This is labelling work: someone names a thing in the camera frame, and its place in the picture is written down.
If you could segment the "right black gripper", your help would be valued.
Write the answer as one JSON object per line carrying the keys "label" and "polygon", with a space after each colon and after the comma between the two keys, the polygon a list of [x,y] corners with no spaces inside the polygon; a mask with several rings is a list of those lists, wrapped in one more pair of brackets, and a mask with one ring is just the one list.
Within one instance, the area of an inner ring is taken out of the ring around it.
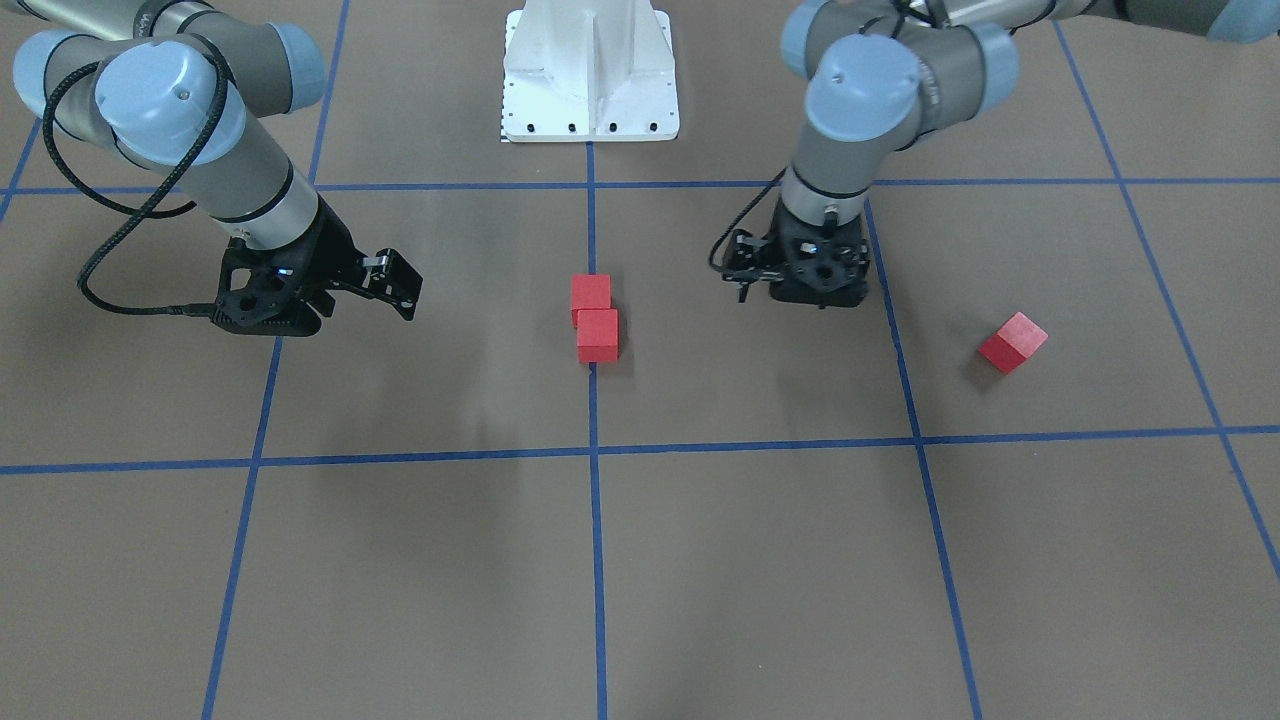
{"label": "right black gripper", "polygon": [[337,291],[375,299],[411,322],[421,274],[394,249],[372,256],[355,247],[351,233],[325,200],[310,227],[273,250],[232,240],[223,255],[212,324],[232,334],[310,337],[333,315]]}

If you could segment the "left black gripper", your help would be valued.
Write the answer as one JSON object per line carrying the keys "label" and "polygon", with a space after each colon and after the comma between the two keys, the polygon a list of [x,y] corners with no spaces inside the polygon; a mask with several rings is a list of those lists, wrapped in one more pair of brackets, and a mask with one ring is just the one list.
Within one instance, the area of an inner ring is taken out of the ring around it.
{"label": "left black gripper", "polygon": [[863,217],[844,224],[823,220],[812,225],[778,202],[767,238],[780,252],[781,279],[769,283],[773,300],[815,307],[856,307],[867,297],[870,250]]}

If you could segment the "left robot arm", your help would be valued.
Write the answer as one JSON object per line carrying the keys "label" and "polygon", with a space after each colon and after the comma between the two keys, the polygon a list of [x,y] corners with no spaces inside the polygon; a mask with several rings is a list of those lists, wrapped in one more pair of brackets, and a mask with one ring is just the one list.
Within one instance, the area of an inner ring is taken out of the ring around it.
{"label": "left robot arm", "polygon": [[1004,102],[1020,73],[1015,33],[1079,15],[1219,42],[1277,32],[1275,1],[805,1],[780,38],[806,81],[805,120],[771,228],[736,234],[723,278],[787,304],[859,305],[861,214],[884,159]]}

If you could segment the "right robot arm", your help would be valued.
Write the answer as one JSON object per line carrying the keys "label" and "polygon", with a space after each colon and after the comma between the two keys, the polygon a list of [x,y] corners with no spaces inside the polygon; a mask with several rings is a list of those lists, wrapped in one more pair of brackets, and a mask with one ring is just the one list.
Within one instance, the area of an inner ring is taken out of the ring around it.
{"label": "right robot arm", "polygon": [[[47,22],[13,61],[13,82],[40,122],[55,168],[84,196],[125,217],[86,261],[77,286],[127,316],[192,316],[232,334],[308,337],[344,291],[411,320],[421,275],[396,251],[361,252],[312,182],[262,127],[317,104],[326,63],[288,23],[250,24],[207,1],[5,1]],[[151,170],[137,208],[90,187],[59,138]],[[147,219],[200,210],[229,241],[209,304],[128,307],[99,297],[93,272]]]}

